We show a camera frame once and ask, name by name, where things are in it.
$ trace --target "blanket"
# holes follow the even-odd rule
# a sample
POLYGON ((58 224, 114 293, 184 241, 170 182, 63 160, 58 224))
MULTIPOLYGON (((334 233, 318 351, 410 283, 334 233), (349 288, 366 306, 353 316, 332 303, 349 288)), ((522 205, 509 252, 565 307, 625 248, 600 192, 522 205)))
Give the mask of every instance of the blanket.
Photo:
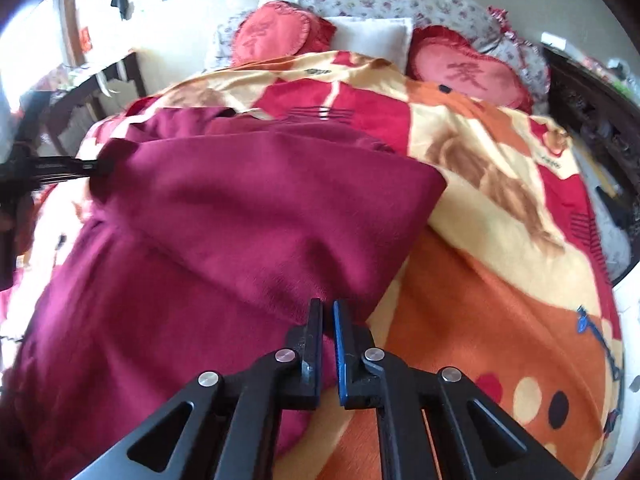
MULTIPOLYGON (((113 171, 4 384, 39 478, 71 478, 203 370, 277 350, 310 298, 364 322, 444 188, 338 123, 164 108, 129 133, 100 154, 113 171)), ((280 450, 307 421, 284 414, 280 450)))
MULTIPOLYGON (((440 168, 447 189, 367 319, 376 343, 413 367, 460 368, 588 475, 618 413, 622 342, 564 130, 413 81, 381 59, 327 52, 191 78, 96 126, 81 153, 167 108, 212 106, 345 124, 440 168)), ((274 477, 372 478, 377 455, 374 414, 345 412, 330 388, 274 477)))

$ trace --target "metal screw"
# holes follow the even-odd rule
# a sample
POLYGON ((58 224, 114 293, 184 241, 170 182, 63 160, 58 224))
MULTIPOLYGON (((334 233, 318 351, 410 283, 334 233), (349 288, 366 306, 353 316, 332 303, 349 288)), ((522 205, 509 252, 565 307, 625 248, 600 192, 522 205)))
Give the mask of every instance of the metal screw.
POLYGON ((380 348, 367 348, 364 351, 364 357, 367 361, 382 361, 385 351, 380 348))
POLYGON ((220 376, 215 372, 203 372, 198 377, 198 384, 208 388, 209 386, 215 386, 218 384, 220 376))
POLYGON ((296 353, 289 348, 283 348, 276 352, 276 361, 279 363, 288 363, 296 358, 296 353))
POLYGON ((462 379, 462 372, 453 366, 447 366, 442 371, 442 378, 447 381, 447 383, 457 383, 462 379))

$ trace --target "maroon blanket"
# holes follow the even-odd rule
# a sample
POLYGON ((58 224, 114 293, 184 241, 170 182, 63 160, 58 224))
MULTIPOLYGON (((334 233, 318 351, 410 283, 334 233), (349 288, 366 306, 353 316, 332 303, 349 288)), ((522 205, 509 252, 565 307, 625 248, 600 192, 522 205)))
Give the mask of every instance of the maroon blanket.
MULTIPOLYGON (((312 297, 363 322, 444 190, 341 124, 230 115, 160 110, 103 150, 116 167, 6 381, 3 431, 26 434, 39 477, 78 473, 201 371, 280 348, 312 297)), ((305 426, 287 412, 279 449, 305 426)))

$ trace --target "floor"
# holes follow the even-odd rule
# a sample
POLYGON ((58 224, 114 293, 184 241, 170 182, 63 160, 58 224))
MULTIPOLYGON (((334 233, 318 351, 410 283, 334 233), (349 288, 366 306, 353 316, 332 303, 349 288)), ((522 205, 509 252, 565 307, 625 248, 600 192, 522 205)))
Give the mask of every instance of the floor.
MULTIPOLYGON (((138 49, 143 76, 153 92, 201 70, 216 23, 258 0, 167 0, 152 6, 133 0, 136 9, 128 22, 120 21, 110 1, 78 0, 81 25, 89 27, 94 44, 89 58, 108 62, 129 48, 138 49)), ((509 10, 514 27, 527 38, 538 40, 548 31, 601 60, 622 57, 640 73, 640 55, 601 0, 476 1, 509 10)), ((120 102, 107 104, 108 111, 120 102)))

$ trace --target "white pillow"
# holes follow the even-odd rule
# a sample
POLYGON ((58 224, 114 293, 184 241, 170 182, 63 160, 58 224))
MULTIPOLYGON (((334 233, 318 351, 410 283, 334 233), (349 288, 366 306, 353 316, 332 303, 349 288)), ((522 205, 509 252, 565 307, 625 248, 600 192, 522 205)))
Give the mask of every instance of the white pillow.
POLYGON ((409 56, 414 20, 411 18, 325 18, 336 27, 332 50, 349 50, 371 57, 382 57, 404 73, 409 56))

